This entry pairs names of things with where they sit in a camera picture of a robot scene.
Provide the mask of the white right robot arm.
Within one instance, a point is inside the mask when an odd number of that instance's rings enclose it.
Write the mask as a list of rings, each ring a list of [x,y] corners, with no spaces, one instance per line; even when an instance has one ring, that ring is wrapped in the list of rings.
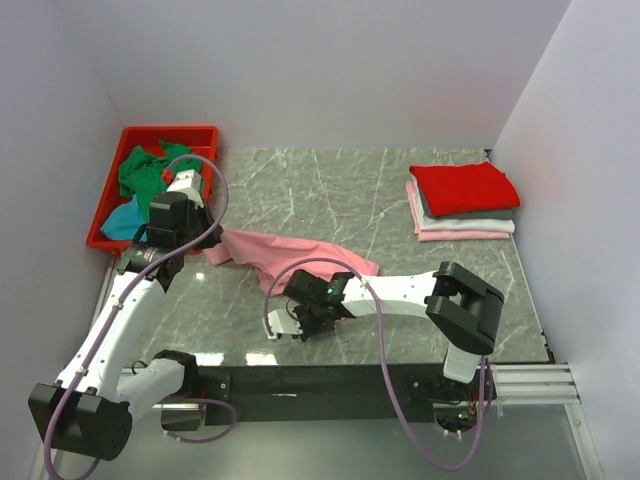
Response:
[[[328,281],[297,269],[283,295],[296,306],[268,314],[276,338],[305,341],[332,332],[339,320],[377,312],[431,320],[449,342],[438,378],[440,390],[452,399],[473,388],[481,359],[493,353],[504,305],[500,290],[455,262],[409,276],[358,276],[343,270]]]

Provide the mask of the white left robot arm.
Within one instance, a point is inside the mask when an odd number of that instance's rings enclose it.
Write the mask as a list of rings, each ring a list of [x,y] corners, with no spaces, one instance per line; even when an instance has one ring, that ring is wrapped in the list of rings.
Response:
[[[189,353],[163,350],[127,380],[121,371],[186,255],[217,245],[222,232],[194,195],[167,191],[155,197],[149,221],[121,258],[108,301],[79,351],[52,384],[38,383],[29,395],[45,448],[111,461],[135,421],[155,404],[197,395],[198,365]]]

